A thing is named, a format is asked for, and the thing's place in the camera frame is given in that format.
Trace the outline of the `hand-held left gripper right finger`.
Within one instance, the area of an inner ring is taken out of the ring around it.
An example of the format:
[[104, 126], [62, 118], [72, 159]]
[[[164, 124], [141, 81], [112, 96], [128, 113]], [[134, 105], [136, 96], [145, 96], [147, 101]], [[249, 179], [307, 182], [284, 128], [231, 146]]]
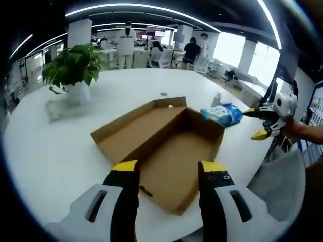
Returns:
[[266, 203], [235, 184], [224, 165], [200, 161], [198, 186], [204, 241], [277, 241], [281, 236]]

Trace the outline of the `person's right hand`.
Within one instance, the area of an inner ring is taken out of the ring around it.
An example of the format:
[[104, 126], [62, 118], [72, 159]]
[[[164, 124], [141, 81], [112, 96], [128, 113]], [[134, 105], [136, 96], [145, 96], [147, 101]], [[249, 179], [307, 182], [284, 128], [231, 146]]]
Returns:
[[289, 118], [286, 121], [286, 124], [282, 128], [280, 128], [280, 131], [287, 138], [300, 139], [304, 127], [304, 123], [297, 122], [293, 118]]

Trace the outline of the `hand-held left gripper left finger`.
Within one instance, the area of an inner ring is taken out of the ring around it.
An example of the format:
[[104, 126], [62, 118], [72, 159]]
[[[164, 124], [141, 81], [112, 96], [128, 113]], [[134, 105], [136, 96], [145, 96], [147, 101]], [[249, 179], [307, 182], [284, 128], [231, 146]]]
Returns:
[[118, 163], [102, 184], [95, 184], [70, 205], [47, 231], [57, 241], [136, 241], [140, 171], [137, 160]]

